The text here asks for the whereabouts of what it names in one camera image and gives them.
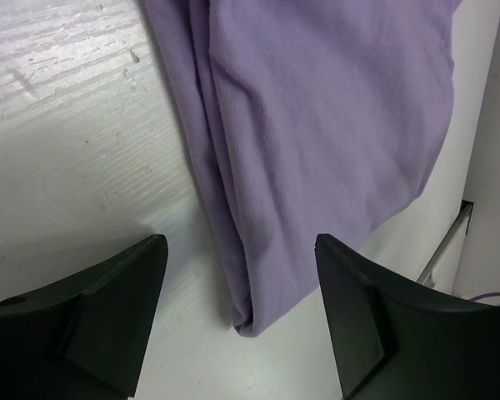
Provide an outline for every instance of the folded fabric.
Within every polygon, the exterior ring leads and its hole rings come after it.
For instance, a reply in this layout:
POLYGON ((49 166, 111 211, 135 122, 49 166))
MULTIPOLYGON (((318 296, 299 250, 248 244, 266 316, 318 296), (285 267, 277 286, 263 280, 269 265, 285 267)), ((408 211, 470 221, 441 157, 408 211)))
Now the folded fabric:
POLYGON ((418 197, 453 110, 460 0, 146 0, 235 307, 256 336, 418 197))

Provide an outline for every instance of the purple cloth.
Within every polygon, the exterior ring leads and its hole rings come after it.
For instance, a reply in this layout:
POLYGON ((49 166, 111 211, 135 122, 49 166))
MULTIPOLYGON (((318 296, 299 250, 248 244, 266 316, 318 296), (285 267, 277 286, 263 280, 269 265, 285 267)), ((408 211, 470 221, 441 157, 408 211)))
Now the purple cloth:
POLYGON ((453 109, 460 0, 146 0, 235 306, 256 336, 418 197, 453 109))

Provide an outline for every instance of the purple cable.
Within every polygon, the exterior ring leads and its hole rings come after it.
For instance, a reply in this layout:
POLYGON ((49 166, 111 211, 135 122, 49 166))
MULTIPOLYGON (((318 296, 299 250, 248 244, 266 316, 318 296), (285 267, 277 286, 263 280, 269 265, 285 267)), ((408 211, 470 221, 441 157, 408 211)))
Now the purple cable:
POLYGON ((483 300, 484 298, 500 298, 500 292, 490 292, 479 294, 470 299, 471 302, 477 302, 479 300, 483 300))

